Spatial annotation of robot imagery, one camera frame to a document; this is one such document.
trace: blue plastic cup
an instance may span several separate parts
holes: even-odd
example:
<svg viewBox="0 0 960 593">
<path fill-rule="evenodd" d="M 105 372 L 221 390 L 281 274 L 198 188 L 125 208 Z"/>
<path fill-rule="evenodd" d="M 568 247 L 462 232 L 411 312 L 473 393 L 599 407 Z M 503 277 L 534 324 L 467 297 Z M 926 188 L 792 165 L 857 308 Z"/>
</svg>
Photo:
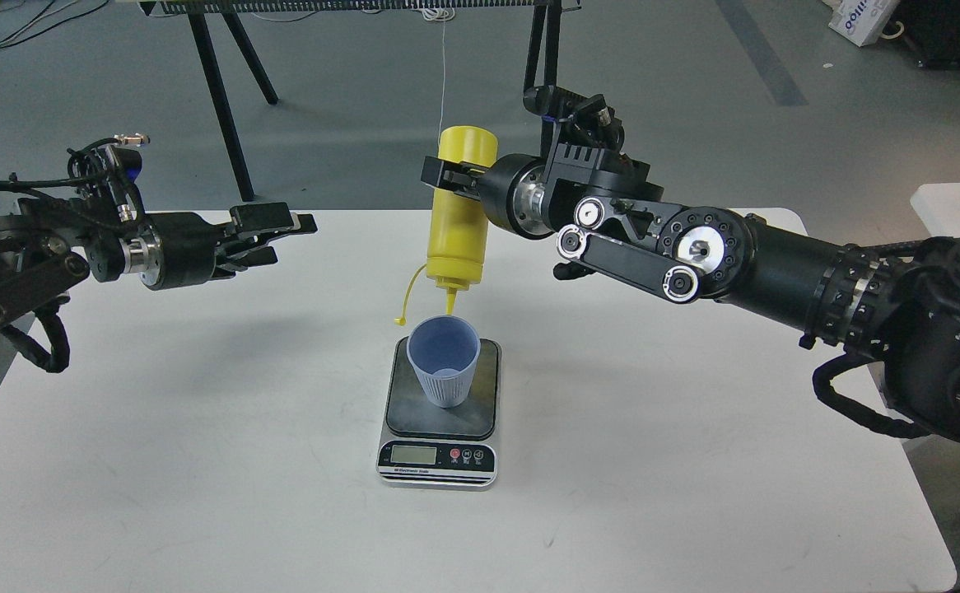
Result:
<svg viewBox="0 0 960 593">
<path fill-rule="evenodd" d="M 425 398 L 440 408 L 454 408 L 469 397 L 480 337 L 472 325 L 453 315 L 417 324 L 408 338 L 408 360 Z"/>
</svg>

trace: white cable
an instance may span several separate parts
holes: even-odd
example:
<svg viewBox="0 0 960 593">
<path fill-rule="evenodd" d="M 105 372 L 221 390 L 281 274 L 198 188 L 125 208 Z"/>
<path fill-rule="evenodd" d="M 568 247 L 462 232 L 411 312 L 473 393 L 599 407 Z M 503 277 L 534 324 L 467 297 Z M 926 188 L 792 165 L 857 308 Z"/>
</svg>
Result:
<svg viewBox="0 0 960 593">
<path fill-rule="evenodd" d="M 440 150 L 440 135 L 443 133 L 443 104 L 447 99 L 447 21 L 441 24 L 440 56 L 443 60 L 443 82 L 440 84 L 440 123 L 436 127 L 436 149 Z"/>
<path fill-rule="evenodd" d="M 454 18 L 453 8 L 415 8 L 427 22 L 447 22 Z"/>
<path fill-rule="evenodd" d="M 8 37 L 8 38 L 6 38 L 6 39 L 2 39 L 1 42 L 0 42 L 0 48 L 2 48 L 3 46 L 5 46 L 6 44 L 10 44 L 10 42 L 16 40 L 16 37 L 24 34 L 26 31 L 30 30 L 30 27 L 35 26 L 35 24 L 41 22 L 43 19 L 48 18 L 48 16 L 54 15 L 55 12 L 65 11 L 65 10 L 67 10 L 67 8 L 73 7 L 74 4 L 77 4 L 77 3 L 79 3 L 79 2 L 81 2 L 81 0 L 70 0 L 70 2 L 67 2 L 66 4 L 63 4 L 61 7 L 56 8 L 56 10 L 53 11 L 53 12 L 45 12 L 43 15 L 37 15 L 37 16 L 35 16 L 35 18 L 33 18 L 33 20 L 31 20 L 30 22 L 28 22 L 28 23 L 26 24 L 26 26 L 24 26 L 24 27 L 22 27 L 22 29 L 16 31 L 16 33 L 15 33 L 14 35 L 12 35 L 11 37 Z"/>
<path fill-rule="evenodd" d="M 297 22 L 297 21 L 303 21 L 304 19 L 308 18 L 308 16 L 314 15 L 316 12 L 318 12 L 318 11 L 308 12 L 307 15 L 297 16 L 296 18 L 292 18 L 292 19 L 269 19 L 268 16 L 258 15 L 257 12 L 250 12 L 249 14 L 256 16 L 258 19 L 261 19 L 262 21 L 268 21 L 268 22 Z"/>
<path fill-rule="evenodd" d="M 879 33 L 878 36 L 879 36 L 879 37 L 882 37 L 883 39 L 896 39 L 896 38 L 901 37 L 902 35 L 904 35 L 904 34 L 905 34 L 905 23 L 902 23 L 902 22 L 900 22 L 900 21 L 894 21 L 894 24 L 897 24 L 897 33 L 894 33 L 893 35 L 885 35 L 885 34 L 883 34 L 883 33 Z"/>
</svg>

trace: scale platform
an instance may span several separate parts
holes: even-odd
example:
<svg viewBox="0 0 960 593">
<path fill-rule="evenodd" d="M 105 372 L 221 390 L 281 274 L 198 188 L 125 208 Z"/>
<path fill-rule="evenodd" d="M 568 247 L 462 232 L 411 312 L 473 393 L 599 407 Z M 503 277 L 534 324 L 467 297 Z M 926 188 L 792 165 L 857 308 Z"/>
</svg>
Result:
<svg viewBox="0 0 960 593">
<path fill-rule="evenodd" d="M 498 474 L 496 402 L 501 349 L 480 340 L 469 397 L 443 409 L 425 399 L 408 361 L 408 339 L 396 344 L 389 401 L 378 448 L 378 475 L 413 488 L 490 488 Z"/>
</svg>

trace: table leg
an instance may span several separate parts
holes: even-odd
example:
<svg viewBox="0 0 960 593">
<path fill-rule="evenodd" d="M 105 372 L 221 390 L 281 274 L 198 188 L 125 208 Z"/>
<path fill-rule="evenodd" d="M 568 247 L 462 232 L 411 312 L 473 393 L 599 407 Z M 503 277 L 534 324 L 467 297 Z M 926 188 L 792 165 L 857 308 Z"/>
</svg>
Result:
<svg viewBox="0 0 960 593">
<path fill-rule="evenodd" d="M 231 30 L 231 37 L 235 37 L 235 43 L 239 45 L 242 57 L 246 58 L 249 71 L 254 73 L 254 78 L 257 79 L 257 84 L 261 87 L 261 92 L 264 93 L 264 100 L 268 101 L 269 105 L 277 104 L 279 102 L 279 96 L 276 95 L 276 90 L 274 90 L 272 82 L 268 80 L 268 74 L 264 71 L 263 65 L 261 65 L 261 59 L 257 57 L 254 45 L 249 41 L 246 29 L 242 27 L 242 21 L 239 20 L 239 15 L 236 15 L 234 12 L 225 12 L 224 22 L 227 23 L 228 29 Z"/>
<path fill-rule="evenodd" d="M 224 146 L 227 147 L 227 156 L 231 159 L 231 169 L 235 172 L 235 182 L 239 185 L 239 195 L 242 196 L 243 202 L 253 202 L 254 184 L 249 180 L 249 170 L 246 168 L 246 159 L 242 155 L 239 133 L 235 131 L 235 118 L 231 117 L 231 106 L 227 104 L 227 91 L 224 90 L 224 80 L 217 66 L 217 54 L 213 52 L 206 17 L 189 14 L 187 20 L 191 23 L 194 45 L 198 48 L 198 59 L 202 61 L 206 84 L 209 85 L 209 96 L 212 97 L 213 109 L 217 112 L 221 134 L 224 135 Z"/>
</svg>

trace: cardboard box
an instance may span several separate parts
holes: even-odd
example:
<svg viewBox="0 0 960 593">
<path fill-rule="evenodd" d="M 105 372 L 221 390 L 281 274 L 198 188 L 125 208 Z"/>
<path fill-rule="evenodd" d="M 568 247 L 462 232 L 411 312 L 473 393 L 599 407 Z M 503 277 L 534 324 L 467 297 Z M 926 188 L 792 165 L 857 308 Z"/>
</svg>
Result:
<svg viewBox="0 0 960 593">
<path fill-rule="evenodd" d="M 883 33 L 894 8 L 901 0 L 842 0 L 827 23 L 853 45 L 871 45 Z"/>
</svg>

